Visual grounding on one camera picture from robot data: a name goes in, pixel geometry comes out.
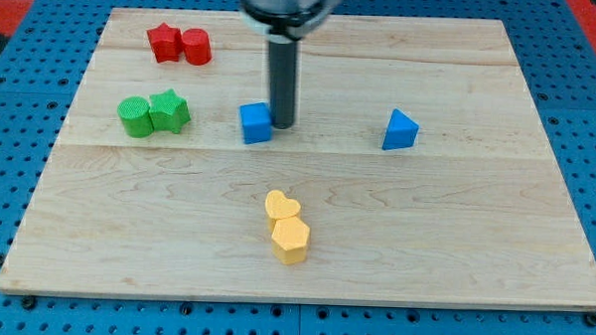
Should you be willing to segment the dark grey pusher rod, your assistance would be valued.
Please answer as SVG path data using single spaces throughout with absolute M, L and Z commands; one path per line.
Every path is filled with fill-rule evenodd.
M 268 45 L 269 108 L 272 125 L 290 128 L 295 123 L 298 43 Z

